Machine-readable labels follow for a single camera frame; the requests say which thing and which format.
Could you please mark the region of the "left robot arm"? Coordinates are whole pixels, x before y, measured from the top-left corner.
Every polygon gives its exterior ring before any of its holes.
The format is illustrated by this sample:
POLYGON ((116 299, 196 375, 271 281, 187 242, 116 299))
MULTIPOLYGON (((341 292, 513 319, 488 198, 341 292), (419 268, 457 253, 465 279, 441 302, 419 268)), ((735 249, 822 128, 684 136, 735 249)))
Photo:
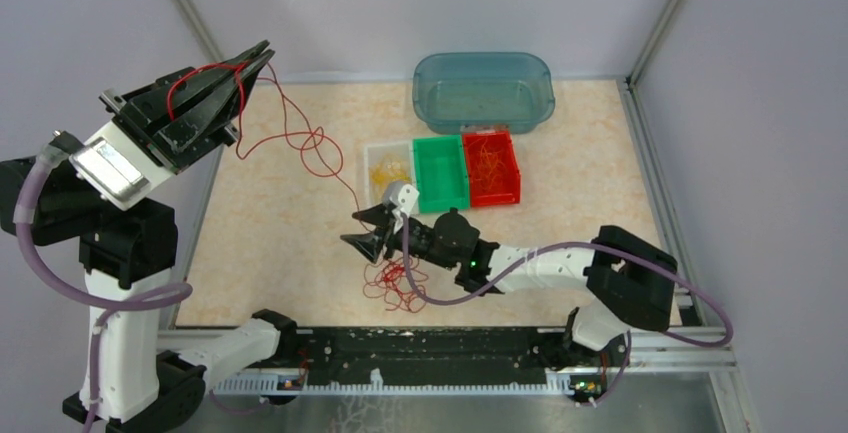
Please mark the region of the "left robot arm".
POLYGON ((179 231, 153 191, 239 138, 240 117, 273 56, 261 41, 100 99, 108 121, 81 140, 58 131, 1 165, 1 227, 48 287, 89 310, 87 367, 63 412, 90 430, 168 432, 207 393, 261 363, 292 364, 296 323, 268 309, 195 347, 159 350, 160 314, 192 293, 172 277, 179 231))

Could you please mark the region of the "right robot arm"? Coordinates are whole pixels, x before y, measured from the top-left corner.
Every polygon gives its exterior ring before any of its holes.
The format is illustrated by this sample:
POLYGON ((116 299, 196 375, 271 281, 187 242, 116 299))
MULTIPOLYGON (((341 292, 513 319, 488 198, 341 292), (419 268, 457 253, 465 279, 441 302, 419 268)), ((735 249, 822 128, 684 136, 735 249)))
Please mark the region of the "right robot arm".
POLYGON ((627 230, 604 225, 590 242, 538 248, 486 241, 478 228, 452 208, 433 225, 380 204, 353 213, 373 229, 341 239, 369 262, 401 256, 455 271, 462 302, 487 294, 525 290, 570 290, 591 301, 568 316, 563 351, 576 365, 590 364, 609 343, 632 329, 665 333, 677 275, 670 254, 627 230))

